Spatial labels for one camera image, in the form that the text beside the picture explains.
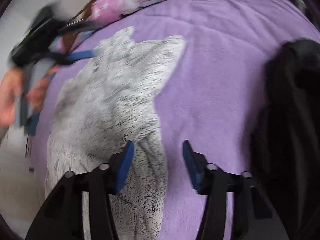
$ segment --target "black object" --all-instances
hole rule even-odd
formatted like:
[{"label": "black object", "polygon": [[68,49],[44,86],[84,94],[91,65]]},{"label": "black object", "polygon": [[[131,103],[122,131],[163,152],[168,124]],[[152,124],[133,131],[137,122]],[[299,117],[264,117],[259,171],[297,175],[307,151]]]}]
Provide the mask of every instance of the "black object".
[{"label": "black object", "polygon": [[183,143],[183,158],[194,189],[207,195],[196,240],[223,240],[227,192],[233,192],[234,210],[231,240],[288,240],[275,209],[249,172],[224,172],[204,155]]},{"label": "black object", "polygon": [[288,42],[266,65],[269,104],[252,136],[252,171],[290,239],[320,239],[320,44]]},{"label": "black object", "polygon": [[[183,144],[183,156],[194,188],[208,195],[196,240],[223,240],[227,192],[234,192],[231,240],[288,240],[274,208],[250,173],[224,172],[195,153],[188,141]],[[122,153],[91,172],[66,172],[40,208],[26,240],[84,240],[83,191],[89,192],[91,239],[119,240],[108,195],[123,187],[132,159],[133,143],[128,142]]]},{"label": "black object", "polygon": [[67,171],[41,206],[26,240],[83,240],[82,192],[89,192],[89,218],[92,240],[118,240],[109,194],[124,186],[132,164],[133,143],[114,154],[91,172],[75,175]]},{"label": "black object", "polygon": [[20,236],[15,234],[7,225],[2,215],[0,214],[0,239],[4,240],[23,240]]},{"label": "black object", "polygon": [[[30,80],[32,78],[35,64],[43,58],[51,58],[59,65],[71,65],[74,61],[68,60],[68,54],[50,52],[49,46],[59,35],[75,31],[95,31],[101,26],[94,22],[76,20],[68,22],[61,20],[55,13],[54,5],[43,7],[33,20],[29,31],[11,51],[11,60],[13,63],[24,70],[23,94],[16,99],[16,126],[28,124],[28,118],[31,113],[28,111],[28,102],[26,94],[30,89]],[[48,68],[52,63],[43,64],[42,68]]]}]

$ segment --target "black tool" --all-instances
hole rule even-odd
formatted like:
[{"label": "black tool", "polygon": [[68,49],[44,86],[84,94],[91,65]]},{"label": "black tool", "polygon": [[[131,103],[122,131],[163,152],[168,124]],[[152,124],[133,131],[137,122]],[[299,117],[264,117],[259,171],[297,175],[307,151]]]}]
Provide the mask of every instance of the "black tool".
[{"label": "black tool", "polygon": [[41,72],[46,73],[52,65],[71,65],[73,60],[68,59],[68,54],[53,53],[49,50],[51,43],[60,35],[76,31],[95,31],[101,28],[94,22],[75,20],[61,20],[55,13],[53,5],[43,7],[33,20],[29,31],[11,51],[11,60],[24,71],[23,94],[16,99],[16,126],[27,124],[32,113],[28,109],[26,94],[31,85],[30,80],[34,75],[35,65],[42,59],[50,61],[41,63]]},{"label": "black tool", "polygon": [[183,143],[183,158],[193,188],[207,195],[196,240],[223,240],[227,192],[233,192],[234,209],[231,240],[288,240],[284,226],[264,191],[249,172],[224,172],[204,155]]},{"label": "black tool", "polygon": [[[193,188],[207,195],[196,240],[223,240],[227,192],[234,193],[231,240],[289,239],[272,204],[249,172],[224,172],[194,152],[188,141],[183,143],[183,157]],[[133,143],[128,142],[122,153],[114,154],[108,163],[91,172],[65,173],[40,208],[26,240],[83,240],[83,191],[89,191],[92,240],[119,240],[108,195],[117,194],[123,187],[132,159]]]},{"label": "black tool", "polygon": [[26,240],[84,240],[82,192],[89,192],[91,239],[118,240],[109,195],[124,186],[133,159],[133,143],[91,172],[67,171],[49,194],[26,236]]}]

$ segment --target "bed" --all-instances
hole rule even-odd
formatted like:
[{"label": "bed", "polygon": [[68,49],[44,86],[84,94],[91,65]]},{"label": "bed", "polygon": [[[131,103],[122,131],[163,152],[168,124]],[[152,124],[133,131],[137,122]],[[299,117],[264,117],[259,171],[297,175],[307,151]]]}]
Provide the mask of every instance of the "bed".
[{"label": "bed", "polygon": [[[188,139],[196,152],[226,172],[249,170],[249,135],[265,104],[263,65],[286,41],[303,37],[320,42],[320,33],[289,0],[167,0],[106,26],[76,51],[93,49],[130,26],[135,42],[172,35],[186,41],[154,105],[169,171],[159,239],[193,240],[205,198],[192,190],[181,155],[183,141]],[[62,68],[48,89],[36,135],[28,143],[42,182],[58,94],[87,61]],[[225,239],[230,238],[230,210]]]}]

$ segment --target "fuzzy towel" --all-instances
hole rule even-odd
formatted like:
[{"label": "fuzzy towel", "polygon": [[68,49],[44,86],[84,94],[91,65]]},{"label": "fuzzy towel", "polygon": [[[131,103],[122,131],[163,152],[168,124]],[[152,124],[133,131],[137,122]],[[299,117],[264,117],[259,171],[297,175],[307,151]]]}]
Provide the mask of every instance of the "fuzzy towel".
[{"label": "fuzzy towel", "polygon": [[[167,163],[154,97],[184,51],[180,36],[135,43],[133,27],[101,41],[100,55],[62,87],[48,140],[48,194],[68,170],[83,173],[134,142],[132,168],[124,188],[111,195],[119,238],[157,239],[167,187]],[[88,195],[84,233],[90,238]]]}]

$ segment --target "finger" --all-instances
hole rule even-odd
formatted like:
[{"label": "finger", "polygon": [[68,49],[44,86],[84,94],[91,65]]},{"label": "finger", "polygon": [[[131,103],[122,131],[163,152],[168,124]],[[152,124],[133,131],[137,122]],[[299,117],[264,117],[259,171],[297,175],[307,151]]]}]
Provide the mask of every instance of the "finger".
[{"label": "finger", "polygon": [[0,123],[4,127],[7,127],[13,124],[14,119],[15,119],[15,109],[13,105],[7,108],[5,111],[1,111]]},{"label": "finger", "polygon": [[48,78],[40,79],[32,88],[32,90],[47,90],[49,87],[50,81]]},{"label": "finger", "polygon": [[19,96],[22,94],[22,82],[23,70],[16,67],[5,74],[1,87],[3,92],[13,91],[15,96]]},{"label": "finger", "polygon": [[60,65],[55,65],[55,66],[53,66],[52,68],[50,68],[50,69],[48,70],[46,76],[49,76],[49,77],[52,76],[53,74],[57,73],[60,68],[61,68]]},{"label": "finger", "polygon": [[34,105],[32,106],[33,113],[34,113],[34,114],[40,113],[41,110],[42,110],[42,108],[43,108],[43,102],[38,102],[38,103],[34,104]]},{"label": "finger", "polygon": [[29,103],[35,104],[39,101],[44,101],[46,90],[32,89],[29,91],[27,98]]}]

